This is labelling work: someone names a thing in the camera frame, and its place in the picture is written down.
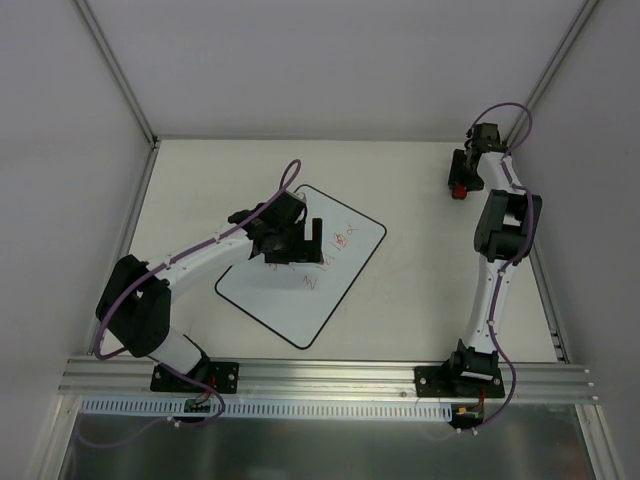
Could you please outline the red whiteboard eraser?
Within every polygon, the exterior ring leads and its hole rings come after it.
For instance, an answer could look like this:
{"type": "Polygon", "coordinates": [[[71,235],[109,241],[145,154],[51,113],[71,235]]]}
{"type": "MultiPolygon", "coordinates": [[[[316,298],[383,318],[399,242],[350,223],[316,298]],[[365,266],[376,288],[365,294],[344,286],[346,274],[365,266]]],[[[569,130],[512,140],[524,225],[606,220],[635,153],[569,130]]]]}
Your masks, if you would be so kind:
{"type": "Polygon", "coordinates": [[[451,190],[451,197],[454,200],[464,200],[467,195],[467,189],[463,185],[455,185],[451,190]]]}

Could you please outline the white whiteboard black rim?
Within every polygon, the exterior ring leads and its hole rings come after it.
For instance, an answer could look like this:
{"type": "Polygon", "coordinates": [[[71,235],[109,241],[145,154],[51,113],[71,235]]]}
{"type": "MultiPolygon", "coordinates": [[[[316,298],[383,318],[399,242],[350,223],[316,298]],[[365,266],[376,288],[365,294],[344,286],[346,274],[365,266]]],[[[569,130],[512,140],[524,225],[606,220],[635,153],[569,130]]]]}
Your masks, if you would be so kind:
{"type": "Polygon", "coordinates": [[[303,184],[309,216],[323,220],[320,264],[267,264],[260,258],[228,269],[216,293],[299,350],[308,349],[384,240],[386,227],[303,184]]]}

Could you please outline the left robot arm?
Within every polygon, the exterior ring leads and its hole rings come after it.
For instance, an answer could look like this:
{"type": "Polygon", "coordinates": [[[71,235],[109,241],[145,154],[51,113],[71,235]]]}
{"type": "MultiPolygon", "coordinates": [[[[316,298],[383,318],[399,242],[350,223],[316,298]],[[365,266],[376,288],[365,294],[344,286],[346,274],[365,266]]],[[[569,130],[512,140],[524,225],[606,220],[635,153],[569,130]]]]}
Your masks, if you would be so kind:
{"type": "Polygon", "coordinates": [[[183,251],[153,261],[129,254],[118,260],[96,307],[101,333],[123,351],[148,357],[187,391],[202,388],[210,357],[171,325],[171,308],[189,288],[222,269],[256,257],[267,264],[322,262],[323,222],[308,215],[304,198],[284,191],[252,210],[230,215],[221,231],[183,251]]]}

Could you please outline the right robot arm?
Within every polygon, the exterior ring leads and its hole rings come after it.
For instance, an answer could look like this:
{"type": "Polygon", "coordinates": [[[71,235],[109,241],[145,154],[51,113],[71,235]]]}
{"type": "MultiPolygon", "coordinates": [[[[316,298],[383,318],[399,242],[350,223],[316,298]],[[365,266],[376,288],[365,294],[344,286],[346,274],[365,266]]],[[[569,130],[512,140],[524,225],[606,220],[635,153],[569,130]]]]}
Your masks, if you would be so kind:
{"type": "Polygon", "coordinates": [[[447,384],[457,397],[504,395],[499,331],[516,269],[530,253],[542,199],[521,184],[498,126],[476,123],[462,149],[454,151],[448,178],[451,197],[486,191],[473,246],[479,274],[472,311],[462,339],[446,367],[447,384]]]}

